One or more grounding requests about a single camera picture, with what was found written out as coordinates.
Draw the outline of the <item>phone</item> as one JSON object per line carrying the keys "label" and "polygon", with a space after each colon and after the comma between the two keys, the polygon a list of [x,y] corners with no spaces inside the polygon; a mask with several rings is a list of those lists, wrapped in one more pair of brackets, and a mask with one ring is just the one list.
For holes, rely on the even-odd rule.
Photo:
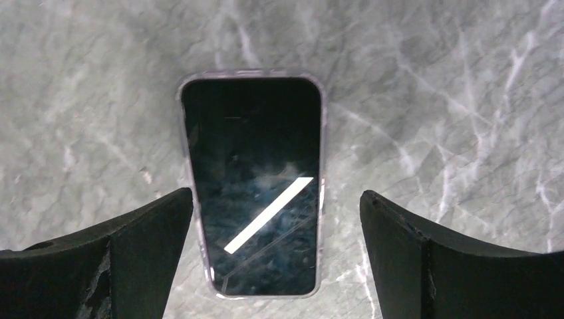
{"label": "phone", "polygon": [[224,299],[306,298],[321,282],[327,94],[303,70],[183,78],[186,178],[210,288]]}

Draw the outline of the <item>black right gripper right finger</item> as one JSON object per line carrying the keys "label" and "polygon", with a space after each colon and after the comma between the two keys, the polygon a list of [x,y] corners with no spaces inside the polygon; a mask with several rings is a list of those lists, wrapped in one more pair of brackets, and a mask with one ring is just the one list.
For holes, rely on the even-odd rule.
{"label": "black right gripper right finger", "polygon": [[487,243],[365,191],[360,221],[384,318],[562,318],[563,253]]}

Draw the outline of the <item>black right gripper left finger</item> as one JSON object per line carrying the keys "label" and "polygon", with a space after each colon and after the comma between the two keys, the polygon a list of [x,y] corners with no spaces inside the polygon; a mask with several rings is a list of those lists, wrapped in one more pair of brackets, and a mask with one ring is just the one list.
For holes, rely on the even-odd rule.
{"label": "black right gripper left finger", "polygon": [[193,210],[183,187],[81,231],[1,251],[1,317],[163,317]]}

